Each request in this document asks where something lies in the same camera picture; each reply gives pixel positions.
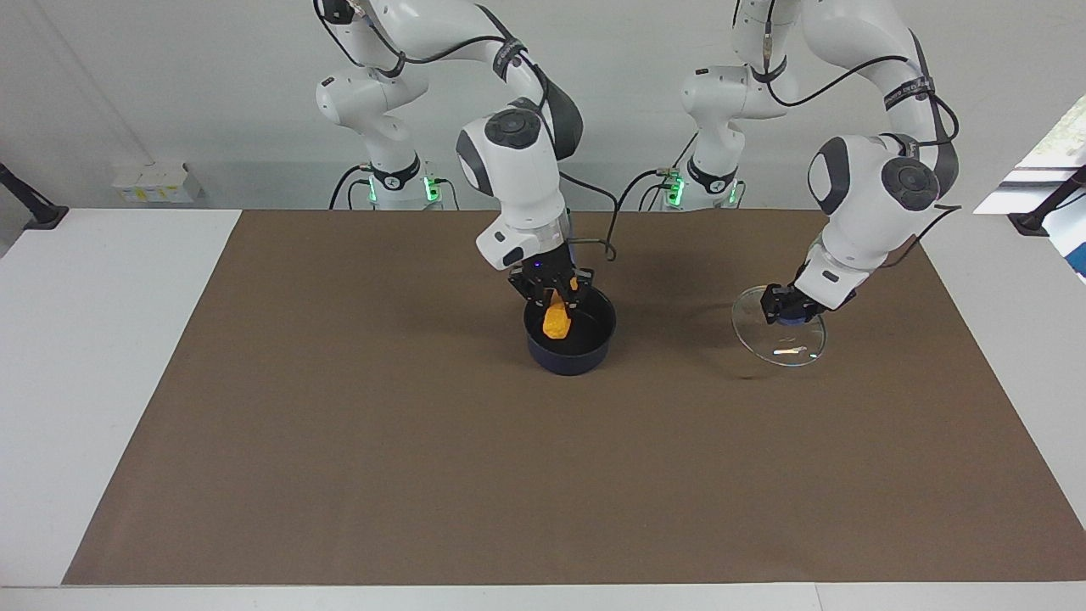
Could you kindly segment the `yellow corn cob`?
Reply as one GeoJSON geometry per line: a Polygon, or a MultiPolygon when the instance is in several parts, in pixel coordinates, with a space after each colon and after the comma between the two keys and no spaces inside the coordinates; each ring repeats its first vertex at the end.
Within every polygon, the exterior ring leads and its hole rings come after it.
{"type": "Polygon", "coordinates": [[[540,330],[550,340],[560,341],[569,336],[573,328],[573,313],[569,303],[563,298],[558,291],[551,291],[548,305],[540,330]]]}

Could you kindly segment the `glass lid with blue knob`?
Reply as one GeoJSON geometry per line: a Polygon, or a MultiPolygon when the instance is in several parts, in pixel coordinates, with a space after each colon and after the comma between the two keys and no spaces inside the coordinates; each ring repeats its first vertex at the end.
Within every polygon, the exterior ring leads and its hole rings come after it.
{"type": "Polygon", "coordinates": [[[752,287],[731,306],[734,333],[747,351],[763,362],[780,367],[804,367],[818,360],[828,343],[823,316],[805,322],[769,323],[763,313],[767,287],[752,287]]]}

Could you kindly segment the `dark blue saucepan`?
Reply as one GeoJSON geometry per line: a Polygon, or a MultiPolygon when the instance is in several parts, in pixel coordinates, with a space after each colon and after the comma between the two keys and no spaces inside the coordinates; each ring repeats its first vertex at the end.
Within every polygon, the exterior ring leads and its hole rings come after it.
{"type": "Polygon", "coordinates": [[[581,375],[594,370],[608,355],[617,314],[613,301],[595,284],[573,311],[573,328],[565,340],[550,340],[540,330],[544,311],[528,311],[528,301],[521,316],[529,355],[543,370],[556,375],[581,375]]]}

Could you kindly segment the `brown table mat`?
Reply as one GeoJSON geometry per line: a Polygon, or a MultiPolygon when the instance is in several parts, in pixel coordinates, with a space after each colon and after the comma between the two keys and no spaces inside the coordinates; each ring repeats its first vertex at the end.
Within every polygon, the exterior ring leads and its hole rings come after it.
{"type": "Polygon", "coordinates": [[[923,254],[787,370],[731,328],[815,211],[632,214],[533,362],[488,213],[248,211],[67,585],[1079,581],[1086,531],[923,254]]]}

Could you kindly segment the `black clamp stand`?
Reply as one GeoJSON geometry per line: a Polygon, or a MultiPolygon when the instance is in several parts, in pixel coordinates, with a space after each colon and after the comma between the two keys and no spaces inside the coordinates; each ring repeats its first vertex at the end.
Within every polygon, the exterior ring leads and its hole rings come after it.
{"type": "Polygon", "coordinates": [[[0,184],[31,213],[31,220],[25,224],[26,231],[51,231],[70,213],[70,206],[56,205],[37,189],[24,182],[3,162],[0,162],[0,184]]]}
{"type": "Polygon", "coordinates": [[[1012,213],[1007,217],[1020,236],[1047,238],[1049,233],[1044,229],[1044,220],[1063,205],[1069,205],[1074,196],[1086,196],[1086,164],[1079,166],[1063,184],[1044,198],[1037,208],[1027,213],[1012,213]]]}

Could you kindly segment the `bright window opening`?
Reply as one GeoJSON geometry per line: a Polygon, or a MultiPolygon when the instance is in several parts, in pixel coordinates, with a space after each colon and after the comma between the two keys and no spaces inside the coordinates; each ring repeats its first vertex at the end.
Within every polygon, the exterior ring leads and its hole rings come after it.
{"type": "MultiPolygon", "coordinates": [[[[1086,94],[1016,162],[973,213],[1009,221],[1009,214],[1034,211],[1083,164],[1086,164],[1086,94]]],[[[1086,283],[1086,196],[1074,196],[1069,205],[1047,216],[1044,229],[1049,233],[1044,240],[1058,251],[1078,281],[1086,283]]]]}

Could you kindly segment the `white wall socket box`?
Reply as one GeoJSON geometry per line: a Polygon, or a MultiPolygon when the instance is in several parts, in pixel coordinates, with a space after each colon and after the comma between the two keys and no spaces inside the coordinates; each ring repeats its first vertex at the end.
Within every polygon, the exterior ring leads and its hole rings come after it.
{"type": "Polygon", "coordinates": [[[193,205],[204,196],[185,162],[119,167],[111,186],[121,201],[132,205],[193,205]]]}

